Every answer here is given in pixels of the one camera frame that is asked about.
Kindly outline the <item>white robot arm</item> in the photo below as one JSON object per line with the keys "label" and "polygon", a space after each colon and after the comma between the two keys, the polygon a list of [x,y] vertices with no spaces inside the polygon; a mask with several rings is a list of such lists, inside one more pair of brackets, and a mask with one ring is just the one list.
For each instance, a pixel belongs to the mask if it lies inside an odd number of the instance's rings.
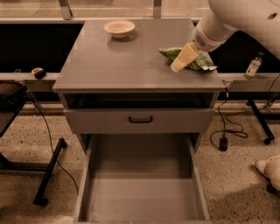
{"label": "white robot arm", "polygon": [[199,51],[212,52],[235,32],[242,31],[280,58],[279,0],[208,0],[209,9],[192,30],[187,43],[171,63],[178,72],[198,58]]}

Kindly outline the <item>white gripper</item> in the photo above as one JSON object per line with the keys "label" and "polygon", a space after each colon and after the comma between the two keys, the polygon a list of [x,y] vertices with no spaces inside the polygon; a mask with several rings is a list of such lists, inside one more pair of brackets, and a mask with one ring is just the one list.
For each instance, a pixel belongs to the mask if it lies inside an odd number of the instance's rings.
{"label": "white gripper", "polygon": [[221,22],[212,12],[208,12],[192,30],[193,43],[187,43],[171,63],[171,70],[178,72],[199,56],[199,50],[212,52],[223,45],[237,29]]}

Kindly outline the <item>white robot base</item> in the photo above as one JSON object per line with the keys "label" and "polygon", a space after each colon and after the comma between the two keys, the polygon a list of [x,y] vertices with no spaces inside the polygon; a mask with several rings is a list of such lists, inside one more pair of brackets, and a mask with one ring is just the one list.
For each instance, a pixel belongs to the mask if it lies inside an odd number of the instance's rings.
{"label": "white robot base", "polygon": [[272,156],[266,160],[257,160],[255,168],[269,180],[267,191],[277,194],[280,192],[280,156]]}

